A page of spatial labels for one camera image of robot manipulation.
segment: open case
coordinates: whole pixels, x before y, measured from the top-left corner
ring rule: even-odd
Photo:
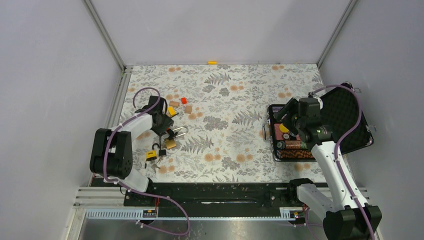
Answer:
[[[349,82],[342,85],[353,89]],[[355,125],[359,113],[358,103],[349,91],[336,87],[321,96],[321,100],[323,102],[322,121],[324,124],[330,125],[338,137]],[[283,106],[284,104],[272,104],[268,107],[269,133],[274,160],[278,162],[315,161],[300,138],[288,130],[286,132],[285,127],[281,126],[281,122],[274,119],[274,113]],[[359,126],[341,142],[340,150],[342,154],[347,154],[373,143],[373,136],[368,130],[367,120],[362,113]]]

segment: floral tablecloth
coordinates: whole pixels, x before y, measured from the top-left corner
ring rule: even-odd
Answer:
[[[262,131],[268,105],[322,86],[315,64],[134,66],[120,121],[134,114],[132,99],[140,88],[156,88],[168,102],[187,98],[172,119],[174,128],[187,126],[189,132],[175,139],[166,157],[145,169],[146,152],[159,137],[149,130],[133,143],[135,169],[154,182],[325,182],[316,162],[275,162]],[[136,106],[146,105],[151,94],[141,92]],[[192,106],[191,114],[185,106]]]

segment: gray wall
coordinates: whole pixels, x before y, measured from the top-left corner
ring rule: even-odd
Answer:
[[[316,63],[349,0],[93,0],[123,61]]]
[[[424,2],[362,0],[321,72],[362,89],[375,144],[349,154],[356,180],[380,206],[385,240],[422,239]]]
[[[119,69],[79,0],[0,3],[0,239],[57,240]]]

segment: yellow object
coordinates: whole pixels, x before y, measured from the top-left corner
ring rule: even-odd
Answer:
[[[289,130],[287,129],[287,127],[285,127],[283,124],[279,125],[279,130],[283,133],[288,133]]]
[[[155,150],[146,152],[146,161],[152,161],[152,160],[155,160],[157,158],[158,158],[158,156],[156,156]]]
[[[175,148],[177,146],[177,143],[175,142],[174,139],[166,140],[165,146],[166,146],[167,149],[172,149],[172,148]]]
[[[172,106],[168,107],[168,112],[171,117],[177,114]]]

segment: yellow circle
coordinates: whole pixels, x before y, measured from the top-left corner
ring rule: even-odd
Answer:
[[[287,127],[285,127],[283,124],[279,125],[279,130],[283,133],[288,133],[289,130],[287,129]]]

